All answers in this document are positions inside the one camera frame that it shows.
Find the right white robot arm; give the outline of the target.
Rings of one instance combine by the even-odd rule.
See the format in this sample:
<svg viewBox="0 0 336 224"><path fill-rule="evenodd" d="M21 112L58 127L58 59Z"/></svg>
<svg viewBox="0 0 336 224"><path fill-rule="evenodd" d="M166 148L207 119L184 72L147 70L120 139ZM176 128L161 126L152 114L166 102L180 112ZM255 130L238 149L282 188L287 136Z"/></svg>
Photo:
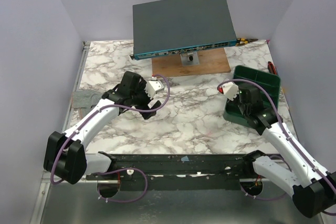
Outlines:
<svg viewBox="0 0 336 224"><path fill-rule="evenodd" d="M329 172L298 142L267 91L250 80L234 79L222 93L238 107L249 126L269 142L290 166L278 165L261 151L248 154L241 165L249 178L260 175L280 187L307 218L335 205L335 173Z"/></svg>

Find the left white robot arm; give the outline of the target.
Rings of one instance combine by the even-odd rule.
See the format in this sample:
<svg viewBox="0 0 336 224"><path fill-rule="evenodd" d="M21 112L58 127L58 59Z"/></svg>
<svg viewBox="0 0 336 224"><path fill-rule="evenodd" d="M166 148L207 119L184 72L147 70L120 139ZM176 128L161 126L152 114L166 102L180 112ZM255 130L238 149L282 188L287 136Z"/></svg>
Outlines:
<svg viewBox="0 0 336 224"><path fill-rule="evenodd" d="M162 103L156 101L153 106L149 106L149 103L162 90L164 85L157 77L146 81L137 73L125 72L121 82L103 93L97 105L81 121L63 133L51 133L47 141L44 170L70 184L90 174L112 179L117 171L114 158L104 152L88 154L88 145L108 123L128 110L139 112L145 120L154 116Z"/></svg>

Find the grey striped underwear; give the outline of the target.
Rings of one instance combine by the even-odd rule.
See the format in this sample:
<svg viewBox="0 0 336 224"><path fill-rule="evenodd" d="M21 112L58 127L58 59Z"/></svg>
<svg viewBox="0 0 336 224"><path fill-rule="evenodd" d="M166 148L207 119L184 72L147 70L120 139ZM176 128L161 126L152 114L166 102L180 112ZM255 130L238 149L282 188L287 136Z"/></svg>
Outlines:
<svg viewBox="0 0 336 224"><path fill-rule="evenodd" d="M71 95L71 107L84 118L99 102L102 93L95 90L77 90Z"/></svg>

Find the green divided plastic tray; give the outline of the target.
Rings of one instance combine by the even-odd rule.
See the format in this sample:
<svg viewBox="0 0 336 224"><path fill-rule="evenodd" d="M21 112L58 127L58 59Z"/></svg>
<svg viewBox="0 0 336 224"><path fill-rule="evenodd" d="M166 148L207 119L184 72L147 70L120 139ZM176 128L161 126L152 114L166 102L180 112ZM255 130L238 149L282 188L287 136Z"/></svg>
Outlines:
<svg viewBox="0 0 336 224"><path fill-rule="evenodd" d="M277 75L238 65L234 69L232 78L246 79L257 83L266 90L266 92L269 94L272 101L274 102L275 107L278 108L281 79ZM242 116L239 108L236 105L232 104L232 102L229 100L226 101L223 118L228 122L239 124L245 127L250 127L247 121Z"/></svg>

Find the red black utility knife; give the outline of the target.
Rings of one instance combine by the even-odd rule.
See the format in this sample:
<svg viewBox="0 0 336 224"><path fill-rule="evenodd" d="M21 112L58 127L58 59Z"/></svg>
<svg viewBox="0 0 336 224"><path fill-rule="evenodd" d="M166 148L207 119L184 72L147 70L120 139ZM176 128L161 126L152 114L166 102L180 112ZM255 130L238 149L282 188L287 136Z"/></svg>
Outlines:
<svg viewBox="0 0 336 224"><path fill-rule="evenodd" d="M268 68L269 73L278 75L277 69L271 61L268 62L267 68Z"/></svg>

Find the brown plywood board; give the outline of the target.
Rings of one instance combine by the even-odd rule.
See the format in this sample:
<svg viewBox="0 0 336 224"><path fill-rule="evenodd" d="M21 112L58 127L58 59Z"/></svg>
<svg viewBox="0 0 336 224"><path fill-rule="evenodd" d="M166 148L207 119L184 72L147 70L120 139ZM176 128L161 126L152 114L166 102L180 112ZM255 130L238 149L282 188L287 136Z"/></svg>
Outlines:
<svg viewBox="0 0 336 224"><path fill-rule="evenodd" d="M152 59L152 73L165 77L229 72L231 67L223 48L198 51L189 56L169 55Z"/></svg>

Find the blue tape piece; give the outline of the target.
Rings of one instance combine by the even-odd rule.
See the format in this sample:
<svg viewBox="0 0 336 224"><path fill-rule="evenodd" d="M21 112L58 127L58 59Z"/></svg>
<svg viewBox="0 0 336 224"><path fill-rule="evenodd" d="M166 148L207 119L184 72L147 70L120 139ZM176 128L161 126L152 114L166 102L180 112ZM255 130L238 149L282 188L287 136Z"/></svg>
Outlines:
<svg viewBox="0 0 336 224"><path fill-rule="evenodd" d="M182 162L189 162L190 160L189 160L188 156L184 156L184 157L181 158L181 161Z"/></svg>

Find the black metal base rail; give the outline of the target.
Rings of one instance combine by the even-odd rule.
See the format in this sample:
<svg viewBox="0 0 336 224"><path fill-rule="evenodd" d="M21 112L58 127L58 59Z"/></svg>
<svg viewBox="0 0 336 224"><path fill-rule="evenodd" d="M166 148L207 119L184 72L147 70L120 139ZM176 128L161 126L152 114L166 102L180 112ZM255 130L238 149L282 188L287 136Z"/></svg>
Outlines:
<svg viewBox="0 0 336 224"><path fill-rule="evenodd" d="M189 162L181 158L188 156ZM115 154L117 174L92 174L104 194L115 188L121 191L147 190L240 190L259 195L263 179L253 172L244 154Z"/></svg>

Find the grey metal stand bracket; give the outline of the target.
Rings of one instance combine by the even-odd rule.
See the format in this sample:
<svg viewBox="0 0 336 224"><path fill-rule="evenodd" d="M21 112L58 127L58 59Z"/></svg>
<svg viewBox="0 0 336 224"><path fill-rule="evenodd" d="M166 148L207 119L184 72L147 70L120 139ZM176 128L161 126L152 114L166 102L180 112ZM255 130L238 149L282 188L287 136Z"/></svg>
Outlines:
<svg viewBox="0 0 336 224"><path fill-rule="evenodd" d="M181 57L181 63L183 67L196 66L200 64L198 54L196 51L185 53L185 54L180 54L180 57Z"/></svg>

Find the grey network switch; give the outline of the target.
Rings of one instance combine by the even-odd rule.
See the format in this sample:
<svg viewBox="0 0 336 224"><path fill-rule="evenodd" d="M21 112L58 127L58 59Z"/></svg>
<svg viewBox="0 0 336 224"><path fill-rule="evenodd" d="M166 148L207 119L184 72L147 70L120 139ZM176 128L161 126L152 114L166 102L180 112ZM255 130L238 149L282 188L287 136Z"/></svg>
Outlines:
<svg viewBox="0 0 336 224"><path fill-rule="evenodd" d="M231 47L236 41L227 0L160 0L133 6L133 60Z"/></svg>

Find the aluminium frame rail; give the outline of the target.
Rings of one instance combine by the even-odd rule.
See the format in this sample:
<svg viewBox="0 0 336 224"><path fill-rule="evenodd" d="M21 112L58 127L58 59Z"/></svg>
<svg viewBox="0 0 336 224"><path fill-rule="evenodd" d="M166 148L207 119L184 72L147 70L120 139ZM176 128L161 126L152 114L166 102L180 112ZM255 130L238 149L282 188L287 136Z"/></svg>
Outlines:
<svg viewBox="0 0 336 224"><path fill-rule="evenodd" d="M89 49L90 49L90 44L91 44L90 41L84 41L83 42L83 50L82 50L82 55L81 55L81 58L80 58L79 69L78 69L78 72L77 72L77 75L76 75L76 78L75 78L75 82L74 82L74 85L73 85L72 92L77 91L79 89L81 79L82 79L82 74L83 74L83 71L85 69L85 64L86 64L88 52L89 52ZM64 123L61 127L62 132L64 130L66 130L68 128L68 126L70 125L70 122L71 122L71 119L72 119L72 114L73 114L73 108L72 108L71 101L70 101L69 105L68 105L68 109L67 109L67 113L66 113ZM33 210L33 213L32 213L31 220L29 222L30 224L41 222L49 189L50 189L50 173L46 172L46 171L43 171L42 177L41 177L41 180L40 180L40 186L39 186L37 199L36 199L36 202L35 202L35 205L34 205L34 210Z"/></svg>

